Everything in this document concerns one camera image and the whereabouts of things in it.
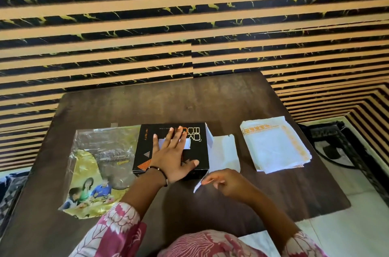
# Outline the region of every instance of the plastic bag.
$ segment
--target plastic bag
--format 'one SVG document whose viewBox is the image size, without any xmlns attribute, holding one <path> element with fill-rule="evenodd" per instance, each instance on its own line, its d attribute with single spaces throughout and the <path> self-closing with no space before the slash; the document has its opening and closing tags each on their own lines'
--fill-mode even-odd
<svg viewBox="0 0 389 257">
<path fill-rule="evenodd" d="M 132 173 L 140 125 L 77 130 L 65 177 L 62 210 L 98 217 L 118 202 L 135 180 Z"/>
</svg>

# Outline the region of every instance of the person in printed image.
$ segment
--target person in printed image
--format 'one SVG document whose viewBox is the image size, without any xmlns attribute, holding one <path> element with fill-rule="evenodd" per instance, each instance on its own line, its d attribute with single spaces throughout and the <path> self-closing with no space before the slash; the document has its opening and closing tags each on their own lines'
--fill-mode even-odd
<svg viewBox="0 0 389 257">
<path fill-rule="evenodd" d="M 69 190 L 69 197 L 65 201 L 65 203 L 60 207 L 60 210 L 65 210 L 69 208 L 84 208 L 85 204 L 81 203 L 78 205 L 78 200 L 80 199 L 81 196 L 81 188 L 80 187 L 72 187 Z"/>
<path fill-rule="evenodd" d="M 84 184 L 82 185 L 81 196 L 78 200 L 79 202 L 85 202 L 92 195 L 91 189 L 92 189 L 93 183 L 94 183 L 94 180 L 92 177 L 89 177 L 84 181 Z"/>
<path fill-rule="evenodd" d="M 94 190 L 91 192 L 91 195 L 94 198 L 108 197 L 111 195 L 111 192 L 112 186 L 109 185 L 109 179 L 103 178 L 103 182 L 94 188 Z"/>
</svg>

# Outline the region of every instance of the hand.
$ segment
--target hand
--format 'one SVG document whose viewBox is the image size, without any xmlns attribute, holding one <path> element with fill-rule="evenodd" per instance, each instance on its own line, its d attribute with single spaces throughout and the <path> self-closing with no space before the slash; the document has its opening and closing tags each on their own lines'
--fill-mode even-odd
<svg viewBox="0 0 389 257">
<path fill-rule="evenodd" d="M 202 185 L 213 183 L 223 195 L 249 205 L 258 189 L 239 172 L 223 169 L 211 172 L 201 182 Z"/>
<path fill-rule="evenodd" d="M 168 183 L 173 183 L 184 178 L 199 163 L 198 160 L 192 160 L 184 166 L 181 166 L 181 155 L 185 147 L 187 134 L 186 132 L 182 132 L 182 127 L 180 126 L 172 139 L 173 130 L 173 128 L 170 128 L 161 149 L 158 146 L 157 135 L 153 135 L 153 156 L 150 162 L 150 166 L 156 166 L 166 174 Z"/>
</svg>

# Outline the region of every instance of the left hand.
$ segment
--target left hand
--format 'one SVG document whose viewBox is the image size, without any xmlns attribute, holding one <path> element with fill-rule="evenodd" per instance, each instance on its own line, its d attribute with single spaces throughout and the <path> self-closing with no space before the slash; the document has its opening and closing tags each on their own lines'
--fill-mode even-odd
<svg viewBox="0 0 389 257">
<path fill-rule="evenodd" d="M 173 131 L 174 129 L 170 128 L 161 149 L 158 146 L 157 135 L 153 135 L 153 156 L 150 162 L 150 166 L 156 166 L 166 174 L 169 183 L 184 178 L 199 164 L 198 160 L 192 160 L 181 166 L 181 155 L 185 147 L 187 133 L 182 132 L 180 126 L 172 139 Z"/>
</svg>

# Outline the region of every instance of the white towel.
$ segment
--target white towel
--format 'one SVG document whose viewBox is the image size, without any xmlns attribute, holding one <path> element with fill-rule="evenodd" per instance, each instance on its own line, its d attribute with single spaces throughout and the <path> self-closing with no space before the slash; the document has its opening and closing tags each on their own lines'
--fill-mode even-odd
<svg viewBox="0 0 389 257">
<path fill-rule="evenodd" d="M 240 129 L 257 171 L 301 167 L 312 158 L 284 116 L 243 121 Z"/>
</svg>

